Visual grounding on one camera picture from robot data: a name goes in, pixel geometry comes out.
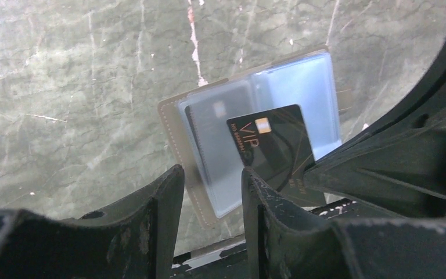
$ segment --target dark floor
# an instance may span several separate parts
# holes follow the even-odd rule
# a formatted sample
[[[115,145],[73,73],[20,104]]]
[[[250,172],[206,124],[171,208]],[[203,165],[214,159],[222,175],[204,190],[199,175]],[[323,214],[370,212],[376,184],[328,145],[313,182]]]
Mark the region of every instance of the dark floor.
[[[129,194],[175,163],[160,100],[317,45],[354,99],[346,140],[445,36],[438,0],[0,0],[0,208],[77,217]],[[185,195],[175,253],[242,232],[241,210],[203,230]]]

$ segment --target screw hole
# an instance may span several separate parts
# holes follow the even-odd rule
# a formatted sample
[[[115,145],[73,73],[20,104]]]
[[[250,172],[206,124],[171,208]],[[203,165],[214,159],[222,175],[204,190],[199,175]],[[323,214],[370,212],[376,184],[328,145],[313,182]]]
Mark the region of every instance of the screw hole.
[[[103,217],[105,215],[105,212],[103,211],[92,211],[85,215],[83,215],[82,219],[96,219]]]
[[[413,128],[415,129],[423,128],[426,125],[427,121],[428,121],[428,115],[425,113],[424,115],[421,115],[416,119],[416,121],[413,123]]]

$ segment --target card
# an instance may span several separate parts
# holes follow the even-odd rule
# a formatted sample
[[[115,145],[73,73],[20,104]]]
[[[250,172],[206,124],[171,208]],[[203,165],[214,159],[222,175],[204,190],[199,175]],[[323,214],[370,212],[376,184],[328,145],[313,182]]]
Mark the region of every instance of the card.
[[[326,205],[322,192],[306,189],[303,173],[315,164],[299,105],[226,121],[245,166],[299,206]]]

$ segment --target marble surface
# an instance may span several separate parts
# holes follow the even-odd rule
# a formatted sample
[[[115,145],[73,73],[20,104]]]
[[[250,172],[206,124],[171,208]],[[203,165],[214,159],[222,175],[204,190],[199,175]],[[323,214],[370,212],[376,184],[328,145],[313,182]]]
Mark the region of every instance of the marble surface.
[[[0,208],[78,217],[175,163],[156,105],[292,51],[327,44],[343,139],[392,108],[446,36],[438,0],[0,0]],[[176,255],[213,229],[187,195]]]

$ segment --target transparent plastic pocket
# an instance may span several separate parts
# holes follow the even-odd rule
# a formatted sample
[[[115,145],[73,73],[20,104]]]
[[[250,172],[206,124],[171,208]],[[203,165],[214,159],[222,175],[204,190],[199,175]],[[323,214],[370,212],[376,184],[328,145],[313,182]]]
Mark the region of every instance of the transparent plastic pocket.
[[[190,94],[178,103],[204,187],[218,218],[242,203],[243,164],[226,120],[297,104],[315,160],[341,145],[328,53],[270,67]]]

